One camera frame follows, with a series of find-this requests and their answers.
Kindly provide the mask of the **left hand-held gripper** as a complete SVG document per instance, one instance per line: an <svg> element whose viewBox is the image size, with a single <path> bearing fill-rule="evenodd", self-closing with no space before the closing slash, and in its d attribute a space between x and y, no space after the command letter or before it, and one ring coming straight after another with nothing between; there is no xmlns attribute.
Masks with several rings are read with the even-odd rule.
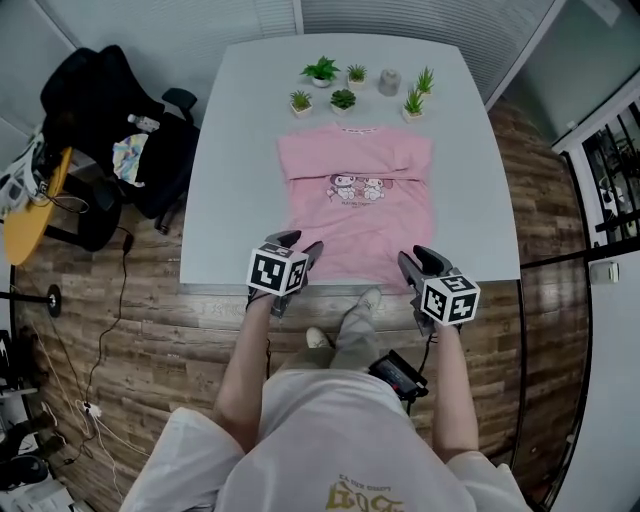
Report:
<svg viewBox="0 0 640 512"><path fill-rule="evenodd" d="M273 296L271 315L282 318L292 297L309 282L308 273L322 255L324 243L316 241L302 252L293 246L300 230L273 233L251 254L247 272L247 305L263 296Z"/></svg>

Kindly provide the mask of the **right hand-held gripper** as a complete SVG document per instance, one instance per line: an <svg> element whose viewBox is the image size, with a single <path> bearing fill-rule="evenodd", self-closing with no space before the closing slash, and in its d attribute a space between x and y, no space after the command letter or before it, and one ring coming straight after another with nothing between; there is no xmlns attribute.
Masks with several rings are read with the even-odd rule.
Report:
<svg viewBox="0 0 640 512"><path fill-rule="evenodd" d="M421 267L404 251L399 252L397 263L404 280L416 292L411 304L421 335L432 335L436 325L459 328L472 321L480 299L479 285L463 274L450 274L452 263L436 251L414 245L413 254Z"/></svg>

